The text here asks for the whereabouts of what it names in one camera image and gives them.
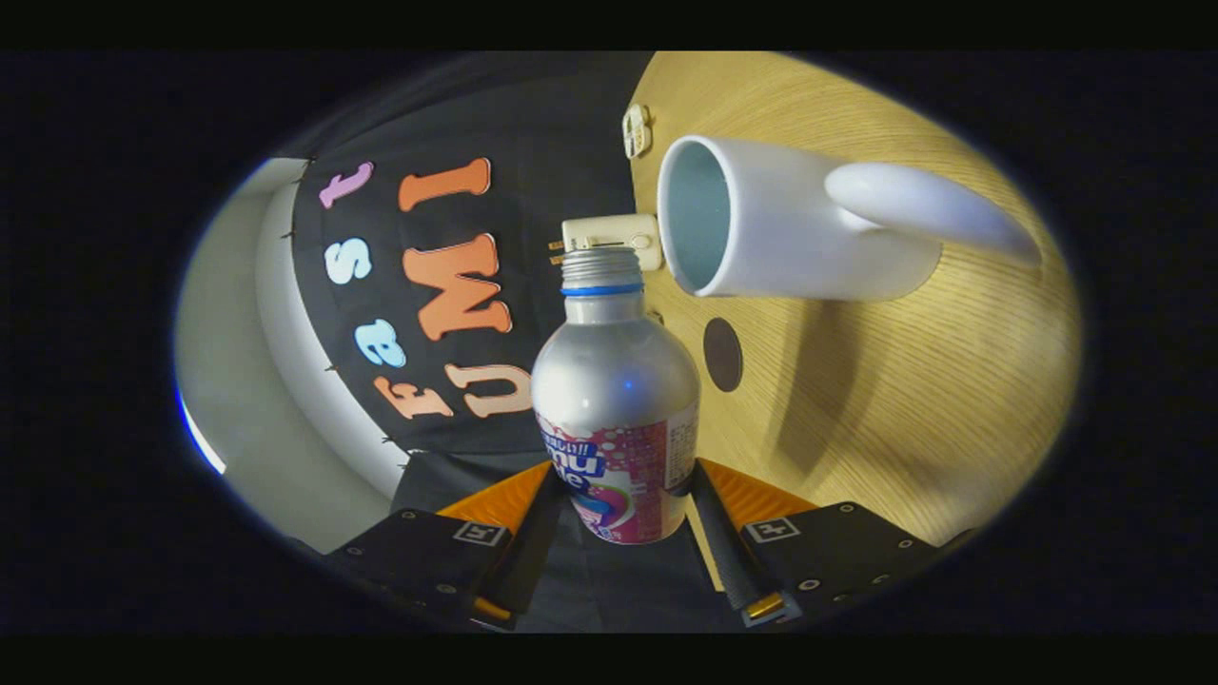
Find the blue ring on bottle neck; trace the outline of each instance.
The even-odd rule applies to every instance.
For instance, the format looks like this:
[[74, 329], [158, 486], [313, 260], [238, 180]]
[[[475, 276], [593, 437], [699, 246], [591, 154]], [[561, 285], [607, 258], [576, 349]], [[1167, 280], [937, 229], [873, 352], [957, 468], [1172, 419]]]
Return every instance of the blue ring on bottle neck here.
[[592, 288], [563, 288], [563, 295], [568, 297], [591, 297], [594, 295], [621, 295], [622, 293], [641, 293], [642, 283], [630, 283], [626, 285], [594, 285]]

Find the gray wall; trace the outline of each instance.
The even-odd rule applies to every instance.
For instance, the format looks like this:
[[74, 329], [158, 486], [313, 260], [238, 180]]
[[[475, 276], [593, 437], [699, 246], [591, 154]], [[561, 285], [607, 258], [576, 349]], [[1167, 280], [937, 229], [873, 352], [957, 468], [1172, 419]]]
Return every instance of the gray wall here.
[[[261, 316], [259, 300], [264, 307], [280, 306], [294, 294], [298, 301], [300, 294], [283, 279], [284, 273], [290, 273], [290, 254], [286, 261], [274, 249], [259, 255], [259, 241], [266, 232], [278, 232], [276, 241], [286, 233], [296, 188], [290, 180], [300, 177], [301, 163], [280, 160], [264, 166], [220, 210], [202, 236], [181, 290], [175, 363], [183, 403], [227, 464], [218, 478], [275, 529], [329, 552], [389, 513], [392, 488], [401, 475], [397, 464], [407, 457], [392, 444], [380, 445], [379, 431], [371, 425], [374, 434], [361, 438], [375, 444], [376, 455], [363, 455], [361, 462], [359, 441], [347, 440], [345, 431], [362, 434], [371, 419], [358, 411], [358, 403], [345, 390], [335, 394], [337, 389], [331, 385], [325, 396], [312, 400], [314, 413], [340, 407], [336, 413], [345, 421], [330, 422], [330, 435], [323, 435], [302, 411], [280, 368], [317, 383], [328, 380], [323, 369], [329, 364], [317, 366], [318, 360], [308, 360], [300, 351], [307, 349], [303, 342], [308, 341], [320, 349], [311, 330], [303, 342], [289, 340], [279, 345], [295, 350], [295, 356], [289, 353], [279, 360], [280, 364], [272, 357], [268, 332], [298, 339], [300, 322], [294, 328], [283, 317]], [[287, 241], [278, 241], [274, 247], [286, 250]], [[280, 271], [256, 278], [259, 258], [274, 262], [276, 256]], [[279, 286], [272, 283], [276, 273]], [[296, 314], [302, 313], [300, 303]], [[294, 363], [306, 367], [296, 369]], [[308, 384], [296, 385], [297, 392], [315, 390]], [[352, 419], [357, 411], [358, 417]], [[368, 473], [357, 473], [333, 441], [356, 453], [351, 460]]]

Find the letter m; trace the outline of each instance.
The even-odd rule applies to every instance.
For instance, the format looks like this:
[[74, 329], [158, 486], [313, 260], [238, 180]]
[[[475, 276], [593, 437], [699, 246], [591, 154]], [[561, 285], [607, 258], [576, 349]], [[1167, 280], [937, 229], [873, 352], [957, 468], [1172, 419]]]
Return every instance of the letter m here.
[[429, 340], [436, 341], [451, 330], [470, 328], [493, 328], [499, 333], [512, 330], [512, 314], [505, 303], [495, 300], [481, 310], [474, 308], [496, 296], [499, 285], [462, 275], [498, 273], [499, 257], [490, 233], [440, 250], [407, 250], [402, 255], [402, 268], [412, 283], [441, 290], [419, 310], [419, 325]]

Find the dark circular hole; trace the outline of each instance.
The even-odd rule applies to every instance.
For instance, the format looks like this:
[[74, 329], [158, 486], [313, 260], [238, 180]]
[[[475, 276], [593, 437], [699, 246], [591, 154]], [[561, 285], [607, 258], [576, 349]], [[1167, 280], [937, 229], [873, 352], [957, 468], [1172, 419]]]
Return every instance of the dark circular hole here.
[[723, 392], [736, 390], [744, 373], [744, 355], [732, 324], [721, 318], [710, 319], [702, 336], [702, 353], [715, 386]]

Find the mug handle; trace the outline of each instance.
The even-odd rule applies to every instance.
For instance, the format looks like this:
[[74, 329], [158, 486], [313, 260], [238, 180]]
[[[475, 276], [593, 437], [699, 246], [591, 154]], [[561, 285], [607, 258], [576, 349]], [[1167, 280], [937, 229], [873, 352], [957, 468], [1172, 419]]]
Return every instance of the mug handle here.
[[825, 191], [876, 229], [968, 245], [1022, 267], [1040, 266], [1040, 249], [1018, 222], [977, 193], [928, 171], [849, 163], [825, 177]]

